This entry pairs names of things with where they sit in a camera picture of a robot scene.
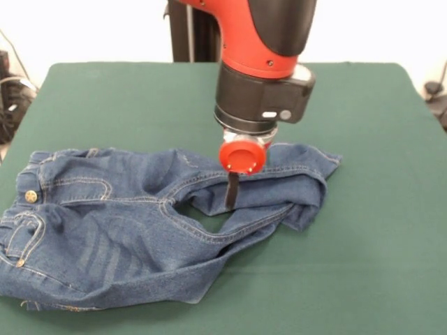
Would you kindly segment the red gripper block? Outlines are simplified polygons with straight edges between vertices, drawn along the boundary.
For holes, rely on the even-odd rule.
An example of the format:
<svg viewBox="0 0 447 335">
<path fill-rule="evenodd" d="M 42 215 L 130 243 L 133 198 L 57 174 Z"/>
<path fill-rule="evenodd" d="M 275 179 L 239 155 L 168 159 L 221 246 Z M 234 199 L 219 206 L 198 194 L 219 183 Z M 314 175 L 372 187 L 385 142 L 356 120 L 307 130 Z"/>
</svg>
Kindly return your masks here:
<svg viewBox="0 0 447 335">
<path fill-rule="evenodd" d="M 219 149 L 219 162 L 228 174 L 228 185 L 225 198 L 227 210 L 234 209 L 240 176 L 239 174 L 256 174 L 260 172 L 267 161 L 267 150 L 272 144 L 257 137 L 242 137 L 241 139 L 224 140 Z"/>
</svg>

